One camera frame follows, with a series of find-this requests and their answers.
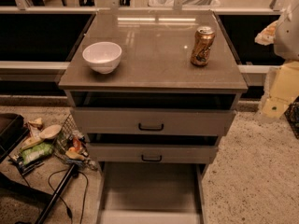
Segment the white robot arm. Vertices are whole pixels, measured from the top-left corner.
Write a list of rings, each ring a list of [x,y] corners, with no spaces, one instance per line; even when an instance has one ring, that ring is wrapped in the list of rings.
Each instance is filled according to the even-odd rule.
[[[278,119],[299,96],[299,0],[292,0],[278,19],[274,52],[285,63],[275,71],[261,111]]]

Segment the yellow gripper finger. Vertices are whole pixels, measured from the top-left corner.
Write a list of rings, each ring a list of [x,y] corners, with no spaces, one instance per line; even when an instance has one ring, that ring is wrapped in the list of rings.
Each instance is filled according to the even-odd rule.
[[[268,118],[278,119],[299,96],[299,62],[285,62],[271,68],[264,83],[261,112]]]

